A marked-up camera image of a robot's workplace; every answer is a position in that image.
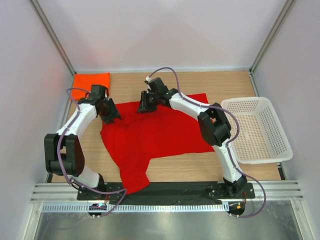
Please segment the red t shirt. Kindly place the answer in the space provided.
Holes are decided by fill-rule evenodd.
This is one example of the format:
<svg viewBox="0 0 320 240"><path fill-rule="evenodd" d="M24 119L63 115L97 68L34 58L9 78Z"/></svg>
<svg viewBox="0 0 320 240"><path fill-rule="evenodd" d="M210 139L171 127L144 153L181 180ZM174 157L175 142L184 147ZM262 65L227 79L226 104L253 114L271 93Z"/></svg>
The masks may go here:
<svg viewBox="0 0 320 240"><path fill-rule="evenodd" d="M154 112L139 113L139 104L117 104L121 118L104 123L100 131L128 195L150 184L146 171L151 159L214 150L203 140L194 118L161 105Z"/></svg>

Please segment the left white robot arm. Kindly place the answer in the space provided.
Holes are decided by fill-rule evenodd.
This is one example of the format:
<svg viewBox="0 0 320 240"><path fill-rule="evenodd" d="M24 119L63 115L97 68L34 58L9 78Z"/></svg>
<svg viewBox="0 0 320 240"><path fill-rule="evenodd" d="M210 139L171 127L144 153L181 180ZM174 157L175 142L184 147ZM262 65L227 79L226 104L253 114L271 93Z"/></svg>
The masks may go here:
<svg viewBox="0 0 320 240"><path fill-rule="evenodd" d="M95 118L112 124L121 115L106 86L93 84L80 100L72 96L73 91L73 87L68 88L66 93L76 106L74 113L56 133L44 137L45 168L50 174L63 176L79 191L88 190L93 199L101 200L108 194L104 178L86 166L80 139Z"/></svg>

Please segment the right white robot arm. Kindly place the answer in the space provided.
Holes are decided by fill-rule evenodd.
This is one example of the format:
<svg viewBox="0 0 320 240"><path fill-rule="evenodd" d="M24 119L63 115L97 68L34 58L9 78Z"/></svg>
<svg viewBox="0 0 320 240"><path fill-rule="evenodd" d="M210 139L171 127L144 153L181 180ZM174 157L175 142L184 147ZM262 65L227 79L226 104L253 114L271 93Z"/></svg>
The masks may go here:
<svg viewBox="0 0 320 240"><path fill-rule="evenodd" d="M229 141L231 138L231 124L221 105L210 105L194 100L177 89L168 87L162 79L146 77L144 81L148 88L141 92L139 113L154 112L157 107L164 107L179 111L198 122L203 140L216 152L223 169L223 181L226 194L237 198L244 191L247 178L235 162L235 154Z"/></svg>

